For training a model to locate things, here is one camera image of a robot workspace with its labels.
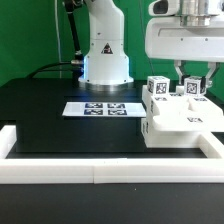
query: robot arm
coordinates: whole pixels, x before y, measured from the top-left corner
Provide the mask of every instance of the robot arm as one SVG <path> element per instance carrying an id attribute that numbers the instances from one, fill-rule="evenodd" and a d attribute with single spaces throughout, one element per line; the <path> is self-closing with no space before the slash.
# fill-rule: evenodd
<path id="1" fill-rule="evenodd" d="M 84 57 L 84 74 L 79 86 L 94 90 L 128 88 L 129 59 L 124 53 L 124 15 L 113 0 L 65 0 L 69 2 L 68 16 L 83 3 L 87 5 L 90 19 L 90 50 Z M 73 39 L 77 40 L 76 31 Z"/>

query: green wall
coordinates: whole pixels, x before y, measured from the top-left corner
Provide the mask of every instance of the green wall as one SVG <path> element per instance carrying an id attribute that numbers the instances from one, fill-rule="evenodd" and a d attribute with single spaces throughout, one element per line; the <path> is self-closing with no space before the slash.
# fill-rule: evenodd
<path id="1" fill-rule="evenodd" d="M 62 60 L 66 61 L 73 58 L 74 51 L 67 16 L 61 2 L 62 0 L 58 0 L 58 14 Z M 125 52 L 130 58 L 130 75 L 135 79 L 145 80 L 152 72 L 149 59 L 144 52 L 142 27 L 145 30 L 150 19 L 147 10 L 152 0 L 114 0 L 114 2 L 125 14 Z M 76 10 L 75 18 L 81 47 L 83 52 L 87 53 L 89 49 L 87 8 Z M 0 8 L 0 85 L 12 78 L 25 77 L 36 68 L 57 61 L 54 0 L 3 1 Z M 155 74 L 177 79 L 172 61 L 152 60 L 152 64 Z M 205 63 L 189 62 L 186 68 L 192 75 L 207 73 Z M 45 75 L 59 77 L 58 73 Z M 70 77 L 70 74 L 64 73 L 63 77 Z M 211 91 L 224 100 L 223 83 L 222 64 Z"/>

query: white box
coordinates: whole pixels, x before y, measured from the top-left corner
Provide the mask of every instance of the white box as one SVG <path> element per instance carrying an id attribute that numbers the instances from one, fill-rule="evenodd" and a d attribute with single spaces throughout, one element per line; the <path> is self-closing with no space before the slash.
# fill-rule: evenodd
<path id="1" fill-rule="evenodd" d="M 191 76 L 184 80 L 184 94 L 199 97 L 206 93 L 205 77 Z"/>
<path id="2" fill-rule="evenodd" d="M 149 76 L 147 89 L 152 96 L 164 96 L 169 93 L 170 79 L 163 76 Z"/>

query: black table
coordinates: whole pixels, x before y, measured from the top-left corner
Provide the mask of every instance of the black table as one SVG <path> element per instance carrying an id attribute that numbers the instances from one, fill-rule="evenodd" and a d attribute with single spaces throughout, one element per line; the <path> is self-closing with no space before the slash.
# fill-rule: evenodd
<path id="1" fill-rule="evenodd" d="M 138 119 L 117 119 L 116 123 L 100 118 L 96 123 L 92 118 L 61 116 L 67 101 L 141 102 L 144 83 L 136 82 L 129 91 L 102 94 L 75 89 L 69 79 L 8 82 L 0 88 L 0 121 L 1 126 L 16 124 L 18 132 L 8 158 L 204 158 L 197 149 L 147 149 Z M 102 142 L 90 137 L 99 126 L 110 127 L 112 139 L 105 140 L 103 131 L 99 136 L 105 136 L 103 144 L 112 141 L 114 145 L 101 146 Z M 92 128 L 85 136 L 88 144 L 73 145 L 71 131 L 80 139 L 86 128 Z M 0 185 L 0 223 L 4 224 L 223 223 L 223 207 L 223 184 Z"/>

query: white border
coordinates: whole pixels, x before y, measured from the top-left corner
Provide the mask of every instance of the white border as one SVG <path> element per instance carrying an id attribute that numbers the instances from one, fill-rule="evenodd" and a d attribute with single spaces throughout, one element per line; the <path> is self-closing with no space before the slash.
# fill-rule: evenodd
<path id="1" fill-rule="evenodd" d="M 223 183 L 224 146 L 211 133 L 200 136 L 208 159 L 5 159 L 16 127 L 0 131 L 0 183 Z"/>

